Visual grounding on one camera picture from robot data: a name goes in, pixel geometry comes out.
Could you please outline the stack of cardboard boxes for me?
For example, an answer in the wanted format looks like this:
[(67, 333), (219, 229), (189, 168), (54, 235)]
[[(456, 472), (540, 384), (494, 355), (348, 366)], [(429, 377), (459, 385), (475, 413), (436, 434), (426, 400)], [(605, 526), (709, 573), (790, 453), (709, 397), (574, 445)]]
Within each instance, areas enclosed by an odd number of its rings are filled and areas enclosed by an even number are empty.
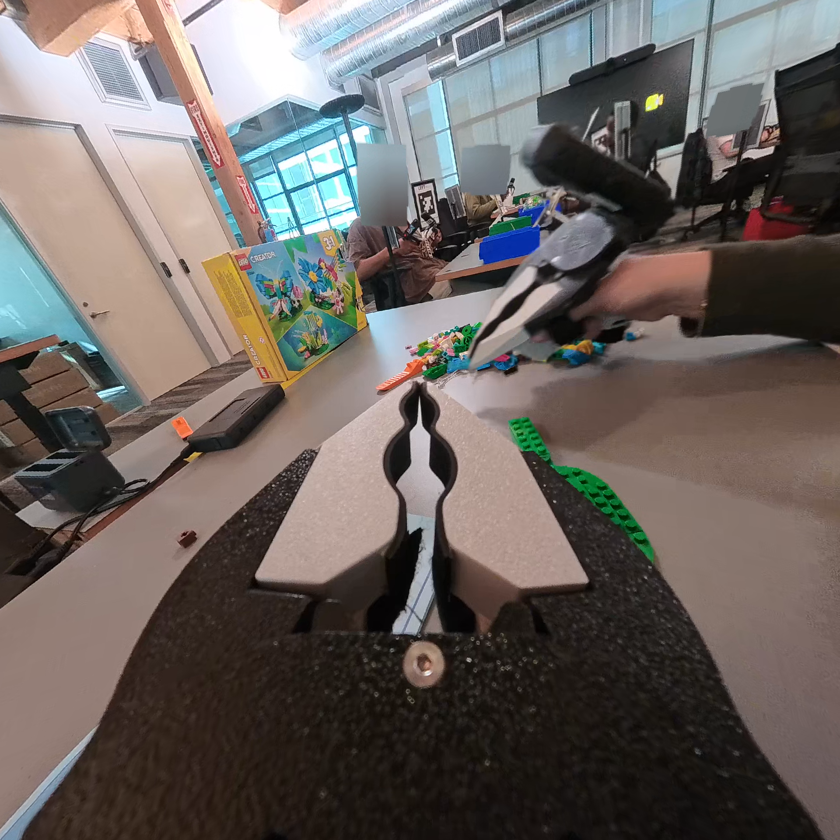
[[(30, 387), (25, 397), (40, 411), (73, 406), (95, 408), (105, 424), (120, 417), (120, 410), (102, 400), (77, 365), (56, 352), (40, 353), (23, 371)], [(4, 468), (26, 466), (45, 457), (48, 450), (12, 408), (1, 402), (1, 463)]]

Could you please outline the wooden work table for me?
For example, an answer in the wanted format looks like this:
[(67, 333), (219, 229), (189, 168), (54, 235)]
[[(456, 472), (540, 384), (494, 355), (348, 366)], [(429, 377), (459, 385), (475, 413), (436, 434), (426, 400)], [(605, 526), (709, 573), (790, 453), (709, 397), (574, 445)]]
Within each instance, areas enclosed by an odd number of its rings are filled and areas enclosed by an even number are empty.
[(467, 246), (436, 274), (435, 281), (437, 283), (445, 280), (503, 282), (527, 259), (526, 256), (519, 256), (486, 263), (480, 258), (481, 243), (482, 241), (478, 240)]

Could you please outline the black wall screen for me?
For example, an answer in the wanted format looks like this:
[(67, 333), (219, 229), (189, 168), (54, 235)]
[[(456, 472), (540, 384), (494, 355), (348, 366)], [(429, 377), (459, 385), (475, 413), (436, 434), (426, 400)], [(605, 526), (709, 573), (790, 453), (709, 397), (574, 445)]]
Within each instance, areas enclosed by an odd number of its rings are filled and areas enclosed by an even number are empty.
[(694, 42), (688, 39), (611, 76), (544, 94), (537, 100), (538, 125), (562, 124), (581, 138), (587, 128), (602, 130), (616, 103), (630, 102), (633, 155), (681, 144), (693, 50)]

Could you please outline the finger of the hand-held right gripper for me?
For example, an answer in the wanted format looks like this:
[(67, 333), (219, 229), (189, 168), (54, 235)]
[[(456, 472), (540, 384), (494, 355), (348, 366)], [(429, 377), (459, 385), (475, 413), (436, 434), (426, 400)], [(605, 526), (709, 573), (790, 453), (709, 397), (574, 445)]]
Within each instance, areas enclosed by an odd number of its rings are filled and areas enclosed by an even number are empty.
[(517, 269), (482, 321), (482, 363), (515, 350), (536, 332), (586, 300), (594, 272)]
[[(541, 269), (548, 271), (553, 269), (563, 273), (591, 270), (594, 272), (595, 291), (613, 262), (623, 251), (624, 219), (622, 216), (578, 215), (552, 232), (520, 264), (517, 270)], [(568, 311), (564, 318), (545, 325), (527, 342), (544, 338), (549, 340), (549, 344), (562, 345), (578, 340), (584, 332), (585, 327), (581, 323), (572, 321)], [(469, 351), (469, 360), (482, 361), (482, 323)]]

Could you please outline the black floor lamp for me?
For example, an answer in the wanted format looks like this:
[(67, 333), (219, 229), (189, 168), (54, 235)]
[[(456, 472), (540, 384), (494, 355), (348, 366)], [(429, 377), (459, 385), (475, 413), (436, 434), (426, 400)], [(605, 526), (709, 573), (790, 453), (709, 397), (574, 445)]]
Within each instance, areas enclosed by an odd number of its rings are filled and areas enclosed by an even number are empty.
[[(382, 312), (406, 305), (400, 271), (396, 263), (396, 252), (399, 251), (403, 241), (397, 233), (397, 228), (392, 225), (377, 227), (362, 224), (363, 221), (383, 221), (386, 218), (384, 213), (374, 209), (371, 190), (367, 190), (367, 194), (363, 196), (364, 190), (367, 189), (367, 185), (363, 182), (363, 175), (368, 175), (370, 170), (370, 166), (363, 167), (363, 163), (370, 163), (367, 160), (370, 155), (359, 155), (358, 144), (350, 122), (350, 115), (360, 111), (363, 105), (364, 97), (361, 94), (345, 93), (323, 104), (319, 112), (325, 119), (341, 119), (350, 142), (356, 164), (355, 193), (359, 216), (351, 225), (348, 245), (357, 245), (364, 250), (364, 254), (358, 259), (350, 255), (350, 262), (356, 267), (356, 275), (360, 283), (371, 290), (377, 311)], [(363, 201), (365, 197), (368, 198), (367, 203)]]

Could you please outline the pile of coloured toy bricks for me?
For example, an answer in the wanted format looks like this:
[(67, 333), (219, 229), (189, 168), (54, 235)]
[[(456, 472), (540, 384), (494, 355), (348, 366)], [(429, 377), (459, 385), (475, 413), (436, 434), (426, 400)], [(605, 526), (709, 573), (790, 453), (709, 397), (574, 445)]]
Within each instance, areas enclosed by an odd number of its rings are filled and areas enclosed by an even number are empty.
[(577, 367), (602, 357), (607, 347), (613, 343), (635, 341), (642, 335), (638, 330), (631, 329), (628, 324), (619, 323), (616, 329), (604, 332), (600, 340), (581, 339), (562, 345), (551, 344), (548, 349), (542, 349), (536, 343), (526, 342), (473, 368), (468, 356), (480, 326), (480, 322), (467, 323), (434, 332), (417, 345), (407, 347), (412, 358), (406, 363), (401, 374), (408, 377), (422, 376), (428, 381), (435, 381), (465, 371), (493, 369), (509, 374), (523, 361), (559, 361), (567, 366)]

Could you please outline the grey desk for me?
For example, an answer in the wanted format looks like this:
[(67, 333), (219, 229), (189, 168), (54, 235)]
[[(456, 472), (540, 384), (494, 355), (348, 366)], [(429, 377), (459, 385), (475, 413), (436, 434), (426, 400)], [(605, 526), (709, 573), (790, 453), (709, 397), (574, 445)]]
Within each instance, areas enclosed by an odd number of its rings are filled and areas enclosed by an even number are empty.
[[(163, 594), (300, 452), (377, 399), (405, 346), (486, 316), (497, 289), (376, 313), (290, 385), (239, 447), (202, 456), (2, 607), (2, 825), (98, 724)], [(742, 718), (825, 838), (838, 838), (838, 355), (644, 328), (600, 364), (460, 375), (445, 391), (509, 439), (601, 477), (717, 661)], [(176, 538), (194, 529), (197, 541)]]

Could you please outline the silver air duct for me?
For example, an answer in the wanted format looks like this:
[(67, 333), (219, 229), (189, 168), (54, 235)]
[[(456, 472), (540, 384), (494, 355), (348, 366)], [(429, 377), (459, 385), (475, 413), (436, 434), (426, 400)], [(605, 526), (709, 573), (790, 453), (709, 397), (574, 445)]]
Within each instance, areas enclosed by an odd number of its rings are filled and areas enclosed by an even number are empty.
[(569, 18), (592, 1), (341, 1), (303, 3), (279, 21), (283, 45), (318, 56), (331, 88), (422, 50), (431, 78), (445, 76)]

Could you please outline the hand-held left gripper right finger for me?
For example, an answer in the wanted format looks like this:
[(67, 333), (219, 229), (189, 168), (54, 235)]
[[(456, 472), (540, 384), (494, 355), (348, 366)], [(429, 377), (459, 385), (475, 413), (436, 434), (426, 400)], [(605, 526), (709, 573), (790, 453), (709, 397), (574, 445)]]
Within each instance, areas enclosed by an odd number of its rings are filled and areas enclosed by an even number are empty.
[(483, 632), (510, 603), (589, 577), (522, 452), (455, 399), (423, 388), (435, 506), (433, 579), (446, 632)]

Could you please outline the orange brick separator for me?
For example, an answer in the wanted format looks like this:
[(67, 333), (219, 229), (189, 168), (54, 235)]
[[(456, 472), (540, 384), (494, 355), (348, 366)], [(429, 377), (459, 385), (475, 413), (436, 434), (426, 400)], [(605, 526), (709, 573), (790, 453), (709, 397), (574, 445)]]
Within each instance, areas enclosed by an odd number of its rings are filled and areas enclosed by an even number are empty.
[(385, 380), (384, 382), (378, 384), (375, 387), (375, 390), (378, 393), (389, 392), (389, 391), (395, 389), (396, 387), (404, 384), (405, 382), (408, 382), (408, 381), (412, 380), (412, 378), (420, 375), (424, 371), (424, 366), (425, 366), (424, 358), (410, 360), (406, 364), (403, 371), (400, 371), (399, 373), (395, 374), (393, 377), (391, 377), (391, 378)]

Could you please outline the yellow toy brick box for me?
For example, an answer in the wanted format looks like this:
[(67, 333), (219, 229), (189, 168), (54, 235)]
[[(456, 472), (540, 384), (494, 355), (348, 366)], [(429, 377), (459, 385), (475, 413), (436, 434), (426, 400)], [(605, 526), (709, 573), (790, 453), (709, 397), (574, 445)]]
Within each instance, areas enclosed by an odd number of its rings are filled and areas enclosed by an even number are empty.
[(367, 327), (339, 230), (247, 246), (203, 268), (263, 384), (294, 382)]

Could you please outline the green brick plate assembly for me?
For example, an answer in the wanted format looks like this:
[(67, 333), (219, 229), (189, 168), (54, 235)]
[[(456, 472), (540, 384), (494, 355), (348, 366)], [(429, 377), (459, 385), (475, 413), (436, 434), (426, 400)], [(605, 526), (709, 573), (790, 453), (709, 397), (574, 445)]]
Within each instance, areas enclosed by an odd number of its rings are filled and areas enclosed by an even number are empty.
[(508, 427), (513, 442), (521, 452), (535, 454), (545, 461), (578, 493), (623, 530), (635, 547), (647, 557), (648, 561), (655, 564), (655, 550), (645, 530), (613, 488), (598, 476), (584, 469), (555, 464), (547, 445), (528, 417), (514, 418), (508, 421)]

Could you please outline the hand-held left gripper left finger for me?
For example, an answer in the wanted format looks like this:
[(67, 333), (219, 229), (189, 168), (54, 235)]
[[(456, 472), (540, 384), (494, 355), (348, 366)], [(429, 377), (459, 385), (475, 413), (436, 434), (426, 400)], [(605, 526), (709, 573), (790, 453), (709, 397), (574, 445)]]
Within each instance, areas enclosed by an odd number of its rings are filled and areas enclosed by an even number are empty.
[(412, 463), (421, 388), (398, 386), (318, 449), (255, 573), (255, 593), (303, 596), (350, 630), (391, 632), (421, 556), (397, 484)]

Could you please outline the person's right forearm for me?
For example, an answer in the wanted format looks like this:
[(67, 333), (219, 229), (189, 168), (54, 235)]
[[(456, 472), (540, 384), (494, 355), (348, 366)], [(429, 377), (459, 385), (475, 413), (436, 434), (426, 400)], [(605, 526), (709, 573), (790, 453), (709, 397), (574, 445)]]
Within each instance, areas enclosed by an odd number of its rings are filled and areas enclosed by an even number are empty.
[(772, 335), (839, 342), (839, 235), (708, 247), (707, 302), (688, 338)]

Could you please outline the black office chair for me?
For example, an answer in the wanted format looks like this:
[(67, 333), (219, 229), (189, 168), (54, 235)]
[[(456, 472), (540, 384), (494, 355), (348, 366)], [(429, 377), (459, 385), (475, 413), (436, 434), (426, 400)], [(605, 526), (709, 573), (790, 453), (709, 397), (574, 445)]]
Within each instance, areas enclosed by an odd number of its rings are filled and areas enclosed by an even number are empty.
[(839, 45), (775, 72), (780, 141), (760, 212), (817, 233), (838, 223)]

